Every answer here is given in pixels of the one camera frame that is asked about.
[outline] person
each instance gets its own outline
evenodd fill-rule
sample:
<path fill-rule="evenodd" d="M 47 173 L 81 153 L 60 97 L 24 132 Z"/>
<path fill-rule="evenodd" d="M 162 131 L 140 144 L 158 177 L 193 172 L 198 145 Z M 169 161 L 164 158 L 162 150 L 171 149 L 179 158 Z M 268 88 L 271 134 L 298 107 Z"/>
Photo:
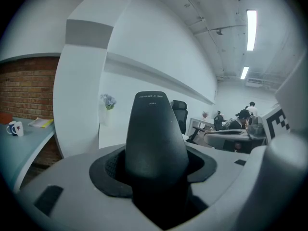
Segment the person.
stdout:
<path fill-rule="evenodd" d="M 238 118 L 230 123 L 228 129 L 245 129 L 250 117 L 249 111 L 241 110 L 240 113 L 237 113 L 235 116 Z"/>
<path fill-rule="evenodd" d="M 250 115 L 252 116 L 258 116 L 258 110 L 255 108 L 255 102 L 250 102 L 249 103 L 250 107 L 248 107 L 246 110 L 249 111 Z"/>
<path fill-rule="evenodd" d="M 223 116 L 220 110 L 217 111 L 217 116 L 214 118 L 214 127 L 216 131 L 222 130 Z"/>

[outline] white partition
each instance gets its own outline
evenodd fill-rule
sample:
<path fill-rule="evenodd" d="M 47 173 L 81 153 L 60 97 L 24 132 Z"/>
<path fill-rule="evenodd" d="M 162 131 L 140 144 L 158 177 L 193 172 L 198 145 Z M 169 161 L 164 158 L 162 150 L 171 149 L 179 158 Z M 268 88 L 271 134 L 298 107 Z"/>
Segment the white partition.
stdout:
<path fill-rule="evenodd" d="M 84 0 L 68 17 L 53 89 L 64 157 L 98 150 L 98 95 L 113 27 L 127 0 Z"/>

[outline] vase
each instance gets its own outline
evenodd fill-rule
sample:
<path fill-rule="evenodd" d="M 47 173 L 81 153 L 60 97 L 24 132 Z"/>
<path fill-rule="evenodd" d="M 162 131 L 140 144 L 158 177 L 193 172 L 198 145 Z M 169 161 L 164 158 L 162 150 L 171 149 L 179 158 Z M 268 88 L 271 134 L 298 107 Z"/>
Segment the vase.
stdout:
<path fill-rule="evenodd" d="M 100 123 L 103 123 L 106 126 L 110 124 L 110 110 L 106 109 L 105 105 L 101 105 L 100 107 Z"/>

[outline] mug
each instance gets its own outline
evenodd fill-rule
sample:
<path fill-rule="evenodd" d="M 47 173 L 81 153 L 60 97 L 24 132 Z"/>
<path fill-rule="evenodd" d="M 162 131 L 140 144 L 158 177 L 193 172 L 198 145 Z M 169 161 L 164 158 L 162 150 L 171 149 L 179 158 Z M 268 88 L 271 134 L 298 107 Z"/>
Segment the mug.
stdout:
<path fill-rule="evenodd" d="M 8 132 L 8 134 L 12 134 L 13 136 L 16 136 L 16 134 L 13 133 L 13 129 L 14 129 L 14 131 L 15 131 L 15 128 L 14 128 L 14 124 L 15 124 L 15 123 L 16 123 L 15 121 L 11 121 L 11 122 L 9 123 L 9 125 L 6 127 L 6 131 Z"/>
<path fill-rule="evenodd" d="M 14 124 L 14 129 L 15 129 L 15 131 L 12 129 L 13 134 L 17 134 L 19 137 L 24 135 L 23 123 L 21 121 L 17 121 Z"/>

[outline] ceiling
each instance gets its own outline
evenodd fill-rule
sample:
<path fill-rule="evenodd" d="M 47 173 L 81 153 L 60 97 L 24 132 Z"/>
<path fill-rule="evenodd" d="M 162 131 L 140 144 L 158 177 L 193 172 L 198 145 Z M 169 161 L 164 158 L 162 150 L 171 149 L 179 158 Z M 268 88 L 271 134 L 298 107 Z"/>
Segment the ceiling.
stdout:
<path fill-rule="evenodd" d="M 246 78 L 277 89 L 305 50 L 297 24 L 283 0 L 160 0 L 202 45 L 218 80 Z M 246 10 L 257 10 L 257 35 L 247 51 Z"/>

